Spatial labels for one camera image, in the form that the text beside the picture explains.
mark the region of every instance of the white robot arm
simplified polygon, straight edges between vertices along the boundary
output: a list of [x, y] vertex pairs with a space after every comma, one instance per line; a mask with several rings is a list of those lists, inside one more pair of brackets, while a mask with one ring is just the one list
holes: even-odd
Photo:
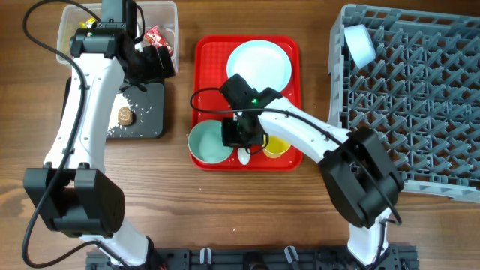
[[[249, 147], [252, 142], [262, 142], [263, 135], [268, 134], [287, 141], [318, 163], [331, 201], [349, 221], [350, 252], [364, 266], [374, 263], [388, 247], [386, 220], [392, 213], [389, 206], [397, 202], [404, 188], [377, 135], [368, 129], [351, 133], [326, 124], [295, 107], [273, 89], [258, 93], [238, 74], [230, 77], [220, 92], [234, 110], [242, 112], [235, 124], [228, 125], [234, 130], [224, 128], [224, 142]], [[369, 171], [368, 175], [351, 172], [350, 165], [355, 161], [351, 155], [367, 164], [359, 165]]]
[[[328, 131], [342, 143], [345, 143], [349, 138], [347, 136], [350, 132], [349, 130], [331, 126], [308, 115], [306, 112], [293, 106], [286, 97], [273, 100], [265, 108], [287, 110], [301, 116], [323, 130]], [[287, 115], [276, 112], [263, 112], [259, 116], [259, 122], [268, 135], [287, 141], [317, 164], [324, 158], [326, 152], [333, 152], [339, 147], [337, 143], [327, 139], [318, 130], [297, 118], [288, 117]], [[382, 235], [384, 235], [382, 254], [389, 246], [389, 243], [386, 241], [386, 233], [382, 232], [384, 228], [380, 222], [388, 218], [390, 214], [391, 210], [389, 208], [385, 209], [385, 211], [375, 219], [375, 224], [370, 228], [364, 226], [358, 228], [351, 223], [349, 224], [350, 238], [347, 246], [352, 255], [363, 265], [368, 266], [375, 261]]]
[[[26, 17], [42, 4], [32, 7]], [[166, 47], [135, 50], [143, 39], [136, 37], [137, 9], [143, 13], [131, 0], [103, 0], [101, 21], [92, 28], [79, 28], [70, 39], [72, 65], [77, 67], [72, 69], [61, 126], [43, 168], [27, 169], [24, 177], [25, 191], [37, 207], [22, 247], [23, 259], [31, 267], [55, 264], [74, 252], [41, 264], [29, 259], [29, 238], [38, 214], [49, 230], [96, 244], [113, 264], [163, 267], [152, 241], [124, 218], [122, 190], [104, 175], [108, 121], [124, 79], [145, 83], [175, 75]], [[65, 188], [71, 180], [74, 188]]]

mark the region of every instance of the wooden table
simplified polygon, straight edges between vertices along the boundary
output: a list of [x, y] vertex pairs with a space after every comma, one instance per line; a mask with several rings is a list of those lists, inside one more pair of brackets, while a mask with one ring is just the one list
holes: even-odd
[[[35, 1], [0, 4], [0, 269], [27, 269], [20, 250], [34, 210], [23, 173], [39, 167], [59, 129], [70, 71], [21, 31]], [[480, 1], [357, 1], [418, 11], [480, 16]], [[330, 202], [317, 165], [305, 159], [288, 173], [203, 172], [190, 161], [188, 106], [194, 48], [206, 35], [288, 35], [300, 47], [303, 108], [326, 121], [329, 32], [347, 1], [177, 1], [180, 67], [166, 84], [166, 134], [161, 139], [108, 142], [106, 174], [124, 191], [126, 216], [159, 248], [282, 248], [345, 245], [347, 222]], [[56, 44], [63, 4], [31, 17], [31, 33]], [[402, 193], [404, 225], [390, 242], [417, 245], [422, 269], [480, 267], [480, 207]], [[36, 262], [78, 245], [37, 222], [30, 254]], [[52, 269], [83, 269], [86, 248]]]

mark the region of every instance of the plastic dish rack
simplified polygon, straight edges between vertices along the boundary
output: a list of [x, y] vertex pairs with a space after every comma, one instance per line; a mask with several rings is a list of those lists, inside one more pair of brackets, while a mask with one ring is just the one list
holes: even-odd
[[[360, 70], [344, 40], [358, 24], [376, 50]], [[374, 129], [406, 192], [480, 203], [480, 18], [348, 4], [329, 49], [328, 123]]]

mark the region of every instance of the snack wrapper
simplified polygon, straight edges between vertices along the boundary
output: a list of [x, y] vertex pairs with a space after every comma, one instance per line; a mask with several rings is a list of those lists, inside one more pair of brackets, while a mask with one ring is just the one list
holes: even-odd
[[80, 27], [81, 28], [91, 28], [93, 26], [93, 24], [95, 23], [95, 19], [94, 18], [90, 18], [88, 19], [88, 21], [86, 22], [80, 22]]
[[148, 30], [145, 33], [143, 39], [147, 41], [150, 45], [155, 46], [156, 48], [165, 46], [168, 49], [168, 53], [170, 54], [170, 56], [173, 55], [173, 48], [170, 46], [170, 44], [167, 43], [165, 37], [162, 36], [160, 31], [158, 31], [158, 25]]

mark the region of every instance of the black cable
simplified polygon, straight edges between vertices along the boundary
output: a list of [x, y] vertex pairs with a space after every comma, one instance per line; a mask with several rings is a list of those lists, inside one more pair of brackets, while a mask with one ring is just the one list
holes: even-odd
[[247, 149], [247, 153], [248, 153], [250, 156], [256, 155], [256, 154], [260, 153], [261, 151], [263, 151], [263, 149], [267, 148], [267, 146], [269, 145], [269, 143], [270, 143], [270, 138], [269, 138], [269, 136], [265, 136], [265, 145], [262, 146], [262, 148], [256, 150], [256, 151], [253, 152], [253, 153], [250, 152], [250, 149], [248, 148], [248, 149]]
[[136, 5], [136, 9], [140, 11], [140, 16], [142, 17], [142, 34], [134, 40], [135, 44], [138, 44], [143, 41], [143, 37], [145, 36], [145, 17], [143, 16], [142, 8], [138, 4]]
[[120, 87], [118, 90], [120, 91], [120, 93], [123, 93], [125, 91], [127, 91], [127, 89], [130, 88], [130, 86], [136, 86], [141, 92], [147, 92], [147, 88], [145, 86], [142, 85], [142, 83], [138, 82], [129, 82], [128, 80], [126, 79], [123, 79], [123, 82], [124, 83], [127, 83], [128, 85], [125, 85], [123, 87]]
[[65, 164], [67, 163], [68, 158], [70, 157], [72, 147], [73, 147], [73, 144], [74, 144], [74, 141], [75, 141], [75, 137], [77, 136], [77, 131], [78, 131], [78, 128], [80, 126], [80, 119], [82, 118], [83, 109], [84, 109], [84, 106], [85, 106], [85, 96], [86, 96], [85, 77], [83, 76], [83, 72], [80, 69], [80, 67], [77, 65], [77, 63], [75, 63], [70, 57], [66, 56], [63, 52], [60, 52], [57, 49], [53, 49], [51, 46], [48, 46], [45, 43], [42, 43], [41, 41], [39, 41], [38, 39], [33, 37], [29, 33], [29, 30], [27, 29], [27, 21], [29, 19], [30, 14], [35, 9], [40, 7], [41, 5], [45, 5], [45, 4], [49, 4], [49, 3], [53, 3], [53, 2], [63, 2], [63, 3], [68, 3], [68, 4], [71, 4], [71, 5], [75, 5], [79, 8], [82, 8], [84, 11], [88, 12], [96, 20], [100, 21], [98, 16], [96, 16], [88, 8], [83, 7], [81, 4], [78, 4], [78, 3], [74, 2], [74, 1], [70, 1], [70, 0], [43, 0], [43, 1], [39, 1], [37, 4], [34, 4], [33, 6], [31, 6], [26, 11], [25, 16], [23, 17], [22, 28], [23, 28], [23, 32], [25, 33], [27, 38], [30, 39], [31, 41], [33, 41], [38, 46], [40, 46], [40, 47], [42, 47], [46, 50], [49, 50], [50, 52], [55, 53], [56, 55], [65, 59], [72, 66], [72, 68], [76, 71], [76, 73], [79, 77], [79, 81], [80, 81], [80, 99], [79, 99], [78, 110], [76, 111], [75, 120], [73, 122], [72, 131], [70, 133], [70, 137], [68, 138], [67, 146], [65, 147], [64, 156], [61, 159], [60, 164], [58, 165], [58, 169], [56, 170], [55, 175], [52, 177], [52, 180], [50, 181], [50, 183], [46, 187], [45, 193], [43, 193], [42, 197], [40, 198], [40, 201], [37, 204], [37, 208], [35, 209], [33, 215], [31, 216], [30, 222], [28, 223], [27, 229], [25, 231], [25, 236], [23, 238], [23, 243], [22, 243], [22, 258], [23, 258], [23, 261], [27, 264], [27, 266], [30, 266], [32, 268], [44, 268], [44, 267], [52, 266], [52, 265], [55, 265], [56, 263], [61, 262], [62, 260], [69, 257], [71, 254], [74, 254], [78, 250], [80, 250], [80, 249], [82, 249], [82, 248], [84, 248], [88, 245], [97, 245], [98, 247], [104, 249], [112, 258], [114, 258], [115, 260], [118, 260], [127, 269], [129, 269], [128, 265], [124, 262], [124, 260], [122, 258], [120, 258], [119, 256], [116, 256], [114, 253], [110, 252], [110, 250], [101, 241], [86, 241], [86, 242], [84, 242], [82, 244], [79, 244], [78, 246], [74, 247], [72, 250], [68, 251], [67, 253], [61, 255], [57, 259], [53, 259], [49, 262], [35, 263], [35, 262], [32, 262], [30, 260], [30, 257], [29, 257], [30, 236], [32, 236], [32, 230], [33, 230], [33, 227], [35, 225], [35, 221], [37, 220], [38, 215], [40, 214], [40, 210], [41, 210], [42, 206], [44, 205], [45, 200], [50, 195], [50, 193], [52, 192], [52, 189], [56, 186], [57, 182], [59, 181], [60, 175], [62, 174], [62, 171], [65, 168]]
[[[332, 136], [328, 131], [323, 130], [321, 127], [317, 126], [316, 124], [312, 123], [306, 118], [301, 117], [300, 115], [296, 115], [295, 113], [289, 112], [287, 110], [282, 110], [282, 109], [270, 109], [270, 108], [253, 108], [253, 109], [227, 109], [227, 110], [211, 110], [211, 109], [200, 109], [194, 105], [194, 99], [195, 97], [200, 94], [201, 92], [205, 91], [211, 91], [211, 90], [217, 90], [219, 91], [219, 88], [202, 88], [198, 91], [195, 91], [191, 98], [190, 98], [190, 106], [199, 112], [202, 113], [213, 113], [213, 114], [227, 114], [227, 113], [246, 113], [246, 112], [256, 112], [256, 113], [263, 113], [263, 112], [270, 112], [270, 113], [281, 113], [286, 116], [292, 116], [293, 118], [296, 118], [302, 122], [304, 122], [307, 125], [310, 125], [312, 128], [315, 130], [319, 131], [323, 136], [325, 136], [328, 140], [332, 140], [334, 143], [338, 144], [338, 146], [355, 162], [358, 166], [361, 167], [361, 169], [364, 171], [366, 174], [367, 178], [371, 181], [372, 185], [376, 188], [376, 190], [379, 192], [380, 196], [383, 198], [385, 201], [386, 205], [390, 208], [391, 213], [395, 216], [395, 220], [390, 220], [390, 219], [384, 219], [381, 220], [380, 224], [382, 224], [383, 227], [386, 228], [386, 223], [389, 222], [391, 224], [395, 224], [400, 226], [402, 224], [402, 219], [400, 215], [397, 212], [397, 209], [393, 206], [392, 202], [390, 199], [386, 196], [385, 192], [379, 187], [377, 182], [375, 181], [374, 177], [370, 174], [368, 169], [365, 167], [365, 165], [347, 148], [345, 145], [340, 142], [338, 139], [336, 139], [334, 136]], [[385, 230], [383, 230], [383, 237], [380, 238], [380, 245], [379, 249], [377, 251], [377, 256], [376, 256], [376, 262], [373, 265], [376, 265], [378, 261], [380, 260], [380, 254], [383, 249], [383, 239], [385, 238]]]

